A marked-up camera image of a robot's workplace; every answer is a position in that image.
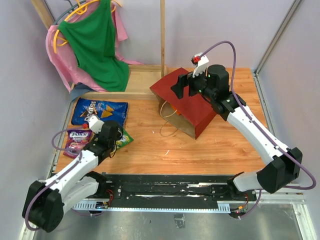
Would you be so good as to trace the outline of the yellow green candy bag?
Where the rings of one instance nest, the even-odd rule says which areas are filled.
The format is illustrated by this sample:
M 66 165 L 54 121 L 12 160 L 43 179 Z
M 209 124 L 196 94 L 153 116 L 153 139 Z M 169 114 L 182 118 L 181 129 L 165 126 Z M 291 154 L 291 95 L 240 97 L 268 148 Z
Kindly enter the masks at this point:
M 117 140 L 115 142 L 115 144 L 116 144 L 117 149 L 120 149 L 120 148 L 130 144 L 133 141 L 134 141 L 134 139 L 128 134 L 128 132 L 125 129 L 123 129 L 121 138 L 119 140 Z

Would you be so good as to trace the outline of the blue Doritos chip bag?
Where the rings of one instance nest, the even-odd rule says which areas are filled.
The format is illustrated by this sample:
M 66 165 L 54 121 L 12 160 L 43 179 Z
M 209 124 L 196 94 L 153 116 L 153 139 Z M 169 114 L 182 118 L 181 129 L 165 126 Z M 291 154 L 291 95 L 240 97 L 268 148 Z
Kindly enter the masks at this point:
M 129 104 L 127 102 L 113 102 L 105 100 L 90 100 L 79 98 L 71 118 L 75 126 L 88 122 L 91 116 L 97 116 L 102 121 L 116 121 L 124 126 Z

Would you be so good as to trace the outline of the red brown paper bag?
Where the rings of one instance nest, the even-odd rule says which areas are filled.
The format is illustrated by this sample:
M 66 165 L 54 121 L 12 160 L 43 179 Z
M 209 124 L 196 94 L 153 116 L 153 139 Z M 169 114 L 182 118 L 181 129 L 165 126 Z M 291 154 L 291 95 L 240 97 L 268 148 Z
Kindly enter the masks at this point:
M 186 69 L 180 67 L 158 80 L 149 89 L 159 101 L 158 111 L 160 116 L 196 140 L 217 114 L 201 95 L 189 96 L 188 87 L 184 88 L 182 99 L 178 99 L 171 90 L 171 86 L 177 83 L 178 76 L 187 73 Z M 176 107 L 181 115 L 174 113 L 171 105 Z

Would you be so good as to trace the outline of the purple Tops candy bag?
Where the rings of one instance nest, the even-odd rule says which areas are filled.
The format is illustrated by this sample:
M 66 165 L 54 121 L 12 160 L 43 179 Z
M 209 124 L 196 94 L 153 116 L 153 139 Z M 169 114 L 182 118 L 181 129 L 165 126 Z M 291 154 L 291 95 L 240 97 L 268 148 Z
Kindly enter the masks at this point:
M 79 152 L 89 143 L 92 136 L 91 130 L 72 129 L 67 131 L 67 140 L 63 155 L 76 158 Z

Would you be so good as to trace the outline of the orange Tops candy bag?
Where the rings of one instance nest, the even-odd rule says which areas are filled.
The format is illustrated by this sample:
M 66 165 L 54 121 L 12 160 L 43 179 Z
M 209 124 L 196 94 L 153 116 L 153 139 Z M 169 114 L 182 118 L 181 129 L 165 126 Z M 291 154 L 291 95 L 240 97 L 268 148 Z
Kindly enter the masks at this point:
M 172 107 L 175 114 L 177 114 L 178 116 L 181 115 L 181 113 L 177 110 L 176 107 L 174 107 L 173 105 L 171 105 L 171 107 Z

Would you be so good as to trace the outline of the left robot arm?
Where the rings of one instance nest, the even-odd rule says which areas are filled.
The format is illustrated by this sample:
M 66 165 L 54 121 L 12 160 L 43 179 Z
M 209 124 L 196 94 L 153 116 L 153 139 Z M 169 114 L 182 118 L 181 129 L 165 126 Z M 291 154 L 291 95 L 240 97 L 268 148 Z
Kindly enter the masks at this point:
M 116 151 L 124 130 L 117 121 L 102 121 L 96 116 L 89 119 L 87 127 L 94 136 L 76 158 L 54 176 L 29 186 L 22 217 L 30 231 L 50 233 L 80 201 L 107 193 L 105 178 L 93 170 Z

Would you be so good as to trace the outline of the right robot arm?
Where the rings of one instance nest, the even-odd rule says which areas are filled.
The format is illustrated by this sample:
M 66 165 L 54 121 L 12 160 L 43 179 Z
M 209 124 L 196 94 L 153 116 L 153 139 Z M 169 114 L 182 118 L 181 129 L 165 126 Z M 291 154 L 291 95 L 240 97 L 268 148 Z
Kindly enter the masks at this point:
M 178 99 L 182 99 L 185 87 L 188 87 L 190 97 L 200 94 L 215 113 L 233 125 L 250 142 L 265 164 L 261 170 L 241 172 L 228 180 L 226 193 L 230 199 L 238 200 L 245 191 L 253 189 L 263 189 L 273 194 L 298 178 L 302 152 L 276 139 L 258 121 L 246 102 L 230 91 L 229 73 L 224 66 L 211 65 L 198 75 L 194 72 L 181 74 L 171 90 Z

